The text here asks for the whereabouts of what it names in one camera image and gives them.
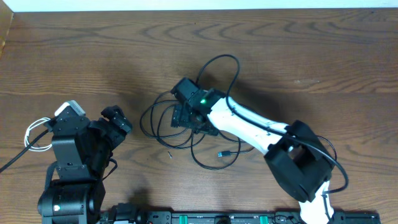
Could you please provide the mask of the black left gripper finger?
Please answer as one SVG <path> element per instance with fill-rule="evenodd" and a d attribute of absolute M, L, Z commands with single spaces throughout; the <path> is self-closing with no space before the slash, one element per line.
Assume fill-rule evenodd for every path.
<path fill-rule="evenodd" d="M 113 119 L 114 116 L 115 116 L 115 110 L 114 110 L 113 107 L 106 107 L 106 108 L 101 112 L 101 115 L 102 115 L 104 118 L 106 118 L 106 119 L 108 119 L 108 120 L 111 120 L 111 119 Z"/>
<path fill-rule="evenodd" d="M 125 133 L 130 133 L 132 131 L 132 124 L 131 122 L 125 117 L 122 109 L 115 105 L 114 106 L 114 123 Z"/>

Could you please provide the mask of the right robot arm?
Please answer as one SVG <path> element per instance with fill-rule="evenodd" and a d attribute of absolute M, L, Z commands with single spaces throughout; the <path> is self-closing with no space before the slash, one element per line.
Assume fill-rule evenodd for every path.
<path fill-rule="evenodd" d="M 305 223 L 331 223 L 334 209 L 328 196 L 336 160 L 308 125 L 272 121 L 215 89 L 171 92 L 193 114 L 260 151 L 277 183 L 299 202 Z"/>

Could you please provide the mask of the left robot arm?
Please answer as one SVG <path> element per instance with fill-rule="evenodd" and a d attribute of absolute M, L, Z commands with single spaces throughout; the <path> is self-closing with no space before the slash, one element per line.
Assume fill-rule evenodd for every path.
<path fill-rule="evenodd" d="M 97 223 L 105 196 L 104 171 L 113 150 L 132 131 L 118 106 L 90 120 L 75 101 L 65 102 L 46 123 L 56 161 L 47 169 L 37 208 L 42 223 Z"/>

